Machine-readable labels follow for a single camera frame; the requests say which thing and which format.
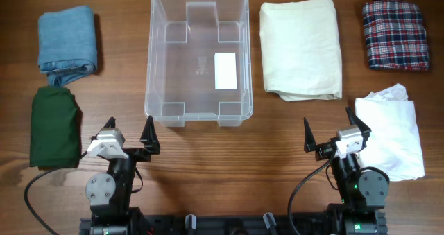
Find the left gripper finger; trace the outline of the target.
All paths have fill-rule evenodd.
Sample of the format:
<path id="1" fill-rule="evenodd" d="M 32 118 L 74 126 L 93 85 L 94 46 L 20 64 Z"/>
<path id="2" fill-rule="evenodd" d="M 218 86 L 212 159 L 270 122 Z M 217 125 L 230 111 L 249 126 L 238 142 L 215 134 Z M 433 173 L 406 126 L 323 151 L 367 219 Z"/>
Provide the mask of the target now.
<path id="1" fill-rule="evenodd" d="M 103 128 L 114 128 L 116 125 L 116 119 L 114 117 L 110 117 Z M 96 135 L 90 137 L 91 140 L 96 140 Z"/>
<path id="2" fill-rule="evenodd" d="M 160 154 L 160 142 L 155 132 L 155 125 L 152 116 L 147 118 L 139 141 L 144 145 L 144 149 L 147 150 L 149 154 Z"/>

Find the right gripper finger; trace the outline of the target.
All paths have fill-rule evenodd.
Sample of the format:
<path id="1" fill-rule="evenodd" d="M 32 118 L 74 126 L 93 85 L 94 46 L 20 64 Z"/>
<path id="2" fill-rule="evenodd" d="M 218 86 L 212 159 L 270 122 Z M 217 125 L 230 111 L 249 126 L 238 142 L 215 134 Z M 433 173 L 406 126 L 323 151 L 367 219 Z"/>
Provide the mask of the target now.
<path id="1" fill-rule="evenodd" d="M 311 131 L 309 121 L 307 118 L 304 118 L 303 121 L 305 129 L 304 151 L 308 153 L 316 149 L 316 141 L 313 132 Z"/>
<path id="2" fill-rule="evenodd" d="M 346 107 L 346 112 L 351 125 L 356 125 L 362 133 L 363 138 L 369 138 L 371 129 L 356 116 L 350 107 Z"/>

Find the plaid flannel shirt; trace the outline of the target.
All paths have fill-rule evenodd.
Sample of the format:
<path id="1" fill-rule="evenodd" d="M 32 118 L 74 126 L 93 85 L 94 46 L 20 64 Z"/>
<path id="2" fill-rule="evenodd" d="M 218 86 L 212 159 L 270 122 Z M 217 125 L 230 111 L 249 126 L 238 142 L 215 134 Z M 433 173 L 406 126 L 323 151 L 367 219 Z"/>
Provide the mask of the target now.
<path id="1" fill-rule="evenodd" d="M 362 8 L 372 70 L 428 71 L 427 31 L 420 8 L 403 0 L 374 0 Z"/>

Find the cream cloth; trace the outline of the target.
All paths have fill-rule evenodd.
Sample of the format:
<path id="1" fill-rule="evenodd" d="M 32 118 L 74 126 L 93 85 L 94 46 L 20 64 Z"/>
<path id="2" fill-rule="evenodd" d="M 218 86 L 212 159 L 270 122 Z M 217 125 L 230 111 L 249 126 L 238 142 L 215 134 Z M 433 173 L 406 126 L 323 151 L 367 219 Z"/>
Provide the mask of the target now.
<path id="1" fill-rule="evenodd" d="M 263 3 L 264 89 L 285 101 L 342 97 L 342 56 L 333 0 Z"/>

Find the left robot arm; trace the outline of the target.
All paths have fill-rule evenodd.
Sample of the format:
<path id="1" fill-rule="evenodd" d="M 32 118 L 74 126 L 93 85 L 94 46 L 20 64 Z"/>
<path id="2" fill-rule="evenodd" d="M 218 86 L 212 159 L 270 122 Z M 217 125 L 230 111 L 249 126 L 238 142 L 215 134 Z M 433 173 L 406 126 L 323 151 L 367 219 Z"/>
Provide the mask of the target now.
<path id="1" fill-rule="evenodd" d="M 97 135 L 91 138 L 87 153 L 109 162 L 105 173 L 93 175 L 87 182 L 85 194 L 90 202 L 92 216 L 81 220 L 80 234 L 117 235 L 153 234 L 153 226 L 145 219 L 139 207 L 130 206 L 135 177 L 141 174 L 138 162 L 149 162 L 160 153 L 152 116 L 146 120 L 139 141 L 141 148 L 124 148 L 124 136 L 111 117 Z"/>

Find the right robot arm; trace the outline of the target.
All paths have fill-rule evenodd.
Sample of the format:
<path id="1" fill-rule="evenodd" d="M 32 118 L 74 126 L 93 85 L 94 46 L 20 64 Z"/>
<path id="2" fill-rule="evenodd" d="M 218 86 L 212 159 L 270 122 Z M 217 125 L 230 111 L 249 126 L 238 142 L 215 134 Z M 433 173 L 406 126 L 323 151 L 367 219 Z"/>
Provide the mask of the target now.
<path id="1" fill-rule="evenodd" d="M 357 153 L 366 148 L 371 129 L 347 107 L 348 128 L 325 143 L 316 143 L 309 122 L 304 120 L 306 152 L 316 160 L 326 159 L 341 204 L 329 204 L 322 213 L 304 214 L 300 220 L 305 234 L 387 234 L 386 216 L 381 210 L 389 192 L 390 179 L 382 170 L 362 167 Z"/>

